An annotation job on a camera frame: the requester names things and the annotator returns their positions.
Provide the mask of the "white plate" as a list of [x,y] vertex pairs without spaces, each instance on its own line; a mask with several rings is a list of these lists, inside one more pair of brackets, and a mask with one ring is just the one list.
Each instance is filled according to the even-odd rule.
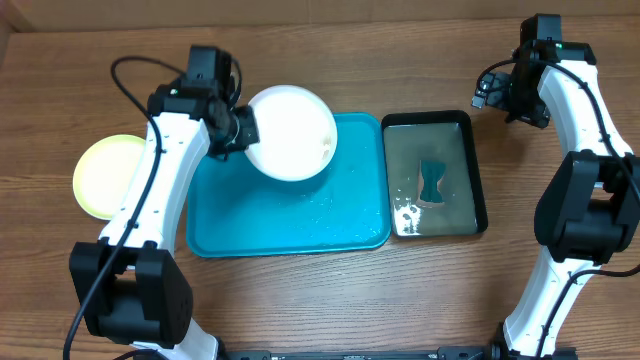
[[245,154],[263,174],[281,181],[308,180],[333,158],[337,125],[326,103],[294,85],[277,85],[256,94],[253,110],[259,141]]

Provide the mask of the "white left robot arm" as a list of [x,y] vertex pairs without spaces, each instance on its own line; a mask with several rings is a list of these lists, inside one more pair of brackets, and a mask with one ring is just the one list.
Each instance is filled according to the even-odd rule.
[[78,242],[69,270],[80,302],[62,356],[70,358],[80,326],[131,346],[130,359],[221,359],[221,341],[193,318],[193,291],[174,253],[177,226],[201,160],[227,161],[257,143],[253,109],[241,106],[238,60],[215,46],[194,45],[185,70],[141,103],[114,84],[147,122],[143,154],[116,213],[94,242]]

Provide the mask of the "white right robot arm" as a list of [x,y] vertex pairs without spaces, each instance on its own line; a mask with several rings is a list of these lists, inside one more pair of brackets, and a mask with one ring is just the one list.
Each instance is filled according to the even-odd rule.
[[503,359],[573,359],[556,336],[580,291],[630,244],[639,223],[639,159],[611,121],[586,43],[562,39],[558,15],[522,22],[520,45],[478,91],[508,122],[555,129],[564,154],[535,210],[541,246],[515,310],[502,325]]

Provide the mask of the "yellow plate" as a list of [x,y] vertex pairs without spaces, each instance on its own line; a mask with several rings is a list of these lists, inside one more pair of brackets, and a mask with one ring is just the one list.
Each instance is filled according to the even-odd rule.
[[144,139],[127,134],[106,137],[89,147],[72,178],[78,205],[94,218],[110,220],[128,191],[144,147]]

